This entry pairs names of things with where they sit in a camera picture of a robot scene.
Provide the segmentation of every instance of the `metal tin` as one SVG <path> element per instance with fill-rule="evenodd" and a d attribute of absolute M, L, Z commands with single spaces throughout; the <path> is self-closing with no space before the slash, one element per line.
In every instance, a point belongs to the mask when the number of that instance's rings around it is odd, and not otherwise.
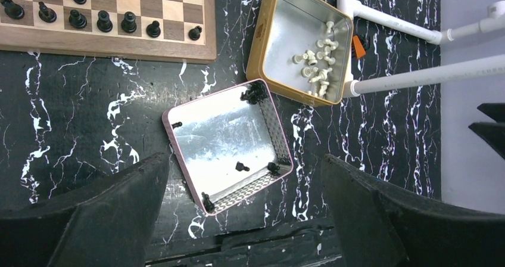
<path fill-rule="evenodd" d="M 326 22 L 335 23 L 330 35 Z M 272 92 L 312 106 L 334 105 L 342 100 L 344 77 L 350 57 L 353 22 L 349 16 L 322 0 L 262 0 L 258 23 L 252 41 L 247 66 L 247 79 L 263 79 Z M 314 91 L 308 79 L 302 77 L 303 63 L 293 63 L 293 55 L 301 55 L 316 46 L 319 39 L 338 41 L 330 57 L 336 59 L 328 74 L 330 85 L 326 97 L 307 93 Z M 319 60 L 319 69 L 328 63 Z"/>
<path fill-rule="evenodd" d="M 252 92 L 262 97 L 247 98 Z M 246 82 L 163 113 L 163 124 L 191 194 L 220 213 L 293 169 L 279 116 L 263 80 Z M 249 171 L 238 171 L 237 162 Z M 274 163 L 278 170 L 269 168 Z M 214 209 L 205 205 L 209 196 Z"/>

